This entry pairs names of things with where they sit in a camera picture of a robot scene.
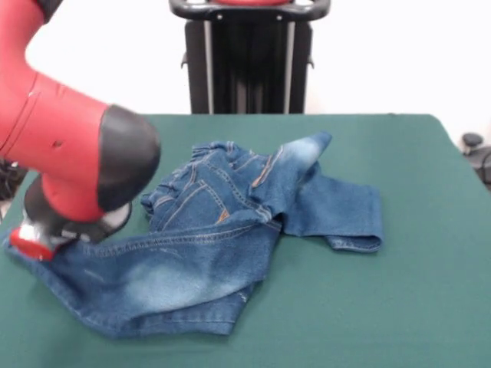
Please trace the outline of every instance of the white wall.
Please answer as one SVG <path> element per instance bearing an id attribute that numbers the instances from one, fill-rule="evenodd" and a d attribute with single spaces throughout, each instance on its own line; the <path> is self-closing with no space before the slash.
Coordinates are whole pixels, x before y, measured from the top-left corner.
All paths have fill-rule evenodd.
<path id="1" fill-rule="evenodd" d="M 332 0 L 313 24 L 307 113 L 431 113 L 491 141 L 489 0 Z M 64 0 L 37 69 L 141 113 L 189 113 L 184 20 L 166 0 Z"/>

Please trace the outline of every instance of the red robot arm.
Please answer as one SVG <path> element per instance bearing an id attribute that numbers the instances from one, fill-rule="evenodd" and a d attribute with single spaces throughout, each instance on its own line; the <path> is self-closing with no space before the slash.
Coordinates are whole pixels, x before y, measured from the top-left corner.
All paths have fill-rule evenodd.
<path id="1" fill-rule="evenodd" d="M 160 160 L 157 133 L 141 116 L 27 64 L 28 43 L 60 3 L 0 2 L 0 156 L 41 174 L 25 197 L 30 231 L 20 227 L 12 242 L 43 259 L 58 246 L 47 238 L 60 238 L 68 225 L 96 224 L 131 202 Z"/>

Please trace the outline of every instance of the orange stitching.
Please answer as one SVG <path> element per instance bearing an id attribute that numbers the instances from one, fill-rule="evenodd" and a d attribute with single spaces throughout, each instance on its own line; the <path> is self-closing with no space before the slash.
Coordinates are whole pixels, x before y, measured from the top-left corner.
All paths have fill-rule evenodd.
<path id="1" fill-rule="evenodd" d="M 271 156 L 268 157 L 268 162 L 266 163 L 266 165 L 264 166 L 264 169 L 262 170 L 261 172 L 261 175 L 259 175 L 259 178 L 257 178 L 256 180 L 254 180 L 254 182 L 252 183 L 252 187 L 255 188 L 256 186 L 259 185 L 259 183 L 261 182 L 261 179 L 262 177 L 266 174 L 266 172 L 268 171 L 268 168 L 269 168 L 269 163 L 271 162 Z"/>
<path id="2" fill-rule="evenodd" d="M 217 224 L 219 224 L 220 222 L 222 222 L 222 221 L 224 221 L 225 219 L 227 219 L 229 216 L 230 216 L 230 215 L 229 215 L 229 212 L 228 212 L 226 209 L 224 209 L 224 210 L 222 211 L 222 214 L 220 215 L 220 218 L 218 219 L 218 221 L 217 221 L 216 223 L 217 223 Z"/>

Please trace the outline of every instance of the jeans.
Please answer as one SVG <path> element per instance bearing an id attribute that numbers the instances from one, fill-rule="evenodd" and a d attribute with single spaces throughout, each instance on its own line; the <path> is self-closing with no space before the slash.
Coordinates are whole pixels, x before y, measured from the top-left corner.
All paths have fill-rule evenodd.
<path id="1" fill-rule="evenodd" d="M 324 176 L 320 132 L 262 155 L 233 142 L 194 146 L 141 204 L 150 231 L 98 245 L 76 241 L 49 262 L 16 257 L 83 324 L 109 337 L 230 334 L 265 279 L 281 233 L 336 250 L 382 243 L 376 189 Z"/>

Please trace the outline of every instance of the black stand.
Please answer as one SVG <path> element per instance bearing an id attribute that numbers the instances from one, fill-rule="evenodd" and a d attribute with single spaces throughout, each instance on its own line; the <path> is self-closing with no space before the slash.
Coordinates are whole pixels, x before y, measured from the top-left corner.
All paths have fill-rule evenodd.
<path id="1" fill-rule="evenodd" d="M 312 39 L 308 21 L 327 14 L 329 1 L 307 10 L 292 3 L 267 8 L 204 4 L 196 10 L 197 5 L 171 2 L 175 14 L 192 19 L 186 23 L 192 113 L 304 113 Z M 203 11 L 203 6 L 211 9 Z"/>

